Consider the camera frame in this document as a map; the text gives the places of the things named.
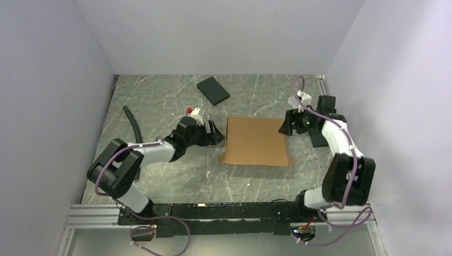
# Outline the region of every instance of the black rubber tube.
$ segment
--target black rubber tube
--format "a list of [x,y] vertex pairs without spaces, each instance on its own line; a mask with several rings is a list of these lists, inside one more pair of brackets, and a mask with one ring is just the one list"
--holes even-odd
[[[133,133],[135,134],[135,142],[136,143],[143,143],[143,136],[141,135],[140,127],[138,126],[138,123],[135,120],[135,117],[133,117],[132,112],[130,112],[130,109],[127,106],[123,106],[124,113],[127,116],[127,119],[129,120],[130,124],[132,125]],[[135,180],[138,180],[140,178],[141,174],[141,168],[138,169]]]

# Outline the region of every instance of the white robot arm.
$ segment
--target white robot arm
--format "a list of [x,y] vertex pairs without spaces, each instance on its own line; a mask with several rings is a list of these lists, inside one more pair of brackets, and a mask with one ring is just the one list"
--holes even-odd
[[[298,94],[300,100],[303,100],[302,97],[309,99],[304,94]],[[314,147],[329,146],[333,155],[322,185],[316,189],[303,190],[299,194],[298,201],[305,210],[314,210],[332,202],[342,201],[353,168],[352,148],[356,154],[358,166],[346,205],[364,205],[369,195],[375,162],[373,159],[364,157],[351,138],[350,143],[345,136],[343,130],[347,131],[347,123],[343,115],[336,113],[335,101],[336,98],[333,96],[319,96],[316,110],[318,114],[327,116],[335,123],[313,114],[314,110],[311,106],[307,107],[311,108],[312,111],[299,111],[298,105],[290,104],[297,108],[286,111],[286,119],[279,129],[279,133],[288,136],[293,135],[293,130],[299,134],[309,133]]]

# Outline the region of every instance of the cardboard sheet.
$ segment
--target cardboard sheet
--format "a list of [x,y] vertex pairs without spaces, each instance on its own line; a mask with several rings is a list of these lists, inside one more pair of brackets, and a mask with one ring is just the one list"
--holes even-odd
[[229,116],[222,164],[294,166],[286,137],[278,133],[282,119]]

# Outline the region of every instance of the white wall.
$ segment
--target white wall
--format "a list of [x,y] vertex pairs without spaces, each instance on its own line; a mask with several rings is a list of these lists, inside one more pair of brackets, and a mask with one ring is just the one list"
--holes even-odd
[[114,76],[75,1],[2,1],[0,35],[0,255],[54,255]]
[[364,0],[76,0],[117,74],[325,74]]
[[452,2],[366,0],[327,72],[389,255],[452,255]]

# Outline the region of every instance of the gray marble floor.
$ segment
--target gray marble floor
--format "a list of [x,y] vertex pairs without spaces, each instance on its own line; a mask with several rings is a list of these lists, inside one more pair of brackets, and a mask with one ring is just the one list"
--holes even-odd
[[[134,134],[122,106],[127,105],[141,128],[145,142],[169,135],[187,107],[204,107],[225,134],[227,116],[284,119],[290,108],[292,80],[286,75],[214,75],[231,94],[213,107],[196,88],[208,75],[120,76],[111,100],[96,157],[114,138],[134,142]],[[314,76],[306,77],[305,91],[317,105],[321,90]],[[303,189],[322,183],[331,156],[328,148],[312,148],[307,134],[287,138],[294,167],[224,165],[217,161],[224,143],[212,148],[190,147],[173,163],[157,163],[142,169],[135,184],[155,203],[259,202],[291,199]],[[108,204],[94,194],[87,182],[83,204]]]

